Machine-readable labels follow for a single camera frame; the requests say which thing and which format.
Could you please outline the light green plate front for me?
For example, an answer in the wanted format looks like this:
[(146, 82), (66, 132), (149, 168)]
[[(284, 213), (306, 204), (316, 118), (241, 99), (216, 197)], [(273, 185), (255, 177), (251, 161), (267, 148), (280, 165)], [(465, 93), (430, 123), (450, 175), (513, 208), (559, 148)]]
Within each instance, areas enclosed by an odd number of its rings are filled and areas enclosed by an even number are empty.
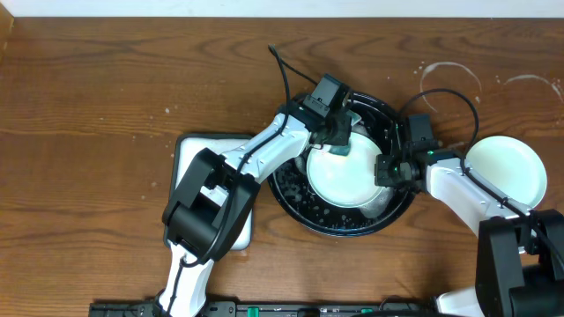
[(324, 201), (341, 208), (357, 208), (371, 202), (383, 187), (375, 184), (375, 161), (381, 149), (367, 136), (352, 133), (347, 155), (331, 152), (331, 146), (308, 154), (310, 187)]

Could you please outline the light green plate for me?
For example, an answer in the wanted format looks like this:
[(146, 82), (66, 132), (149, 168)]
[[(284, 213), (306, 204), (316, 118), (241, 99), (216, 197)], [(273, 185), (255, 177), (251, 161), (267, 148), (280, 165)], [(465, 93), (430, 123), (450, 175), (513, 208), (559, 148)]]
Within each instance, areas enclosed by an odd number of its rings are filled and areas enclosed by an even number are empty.
[(539, 155), (509, 136), (490, 136), (473, 145), (471, 167), (510, 198), (537, 207), (545, 196), (547, 175)]
[(331, 152), (331, 146), (308, 154), (310, 187), (324, 201), (341, 208), (357, 208), (371, 202), (383, 187), (375, 184), (375, 161), (381, 149), (367, 136), (352, 133), (347, 155)]

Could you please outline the green yellow sponge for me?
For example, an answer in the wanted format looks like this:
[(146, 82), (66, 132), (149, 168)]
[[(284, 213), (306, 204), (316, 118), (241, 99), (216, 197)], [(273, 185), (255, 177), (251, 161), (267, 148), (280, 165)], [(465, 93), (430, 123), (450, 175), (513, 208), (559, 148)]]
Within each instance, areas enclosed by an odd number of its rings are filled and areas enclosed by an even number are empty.
[(349, 155), (352, 146), (350, 144), (347, 145), (332, 145), (330, 147), (329, 153), (333, 155), (343, 156), (346, 157)]

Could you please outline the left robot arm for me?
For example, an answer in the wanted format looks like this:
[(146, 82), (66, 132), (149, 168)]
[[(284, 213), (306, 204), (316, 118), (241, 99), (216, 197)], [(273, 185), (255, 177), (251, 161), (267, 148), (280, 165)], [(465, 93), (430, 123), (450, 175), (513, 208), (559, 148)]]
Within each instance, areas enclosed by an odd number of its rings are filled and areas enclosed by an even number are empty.
[(271, 124), (232, 150), (199, 151), (162, 215), (172, 252), (167, 286), (156, 303), (162, 316), (195, 316), (205, 303), (212, 266), (243, 231), (262, 182), (312, 145), (346, 145), (350, 87), (324, 75), (314, 91), (288, 98)]

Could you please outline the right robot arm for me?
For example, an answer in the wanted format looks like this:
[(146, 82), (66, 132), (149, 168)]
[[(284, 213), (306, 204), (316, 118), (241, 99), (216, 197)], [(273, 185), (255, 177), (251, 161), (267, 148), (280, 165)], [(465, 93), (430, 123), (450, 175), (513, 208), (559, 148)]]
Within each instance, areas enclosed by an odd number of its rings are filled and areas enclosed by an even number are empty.
[(536, 211), (479, 175), (465, 155), (441, 148), (428, 114), (390, 130), (397, 148), (378, 155), (375, 183), (425, 192), (446, 204), (477, 235), (475, 284), (485, 316), (563, 314), (563, 216)]

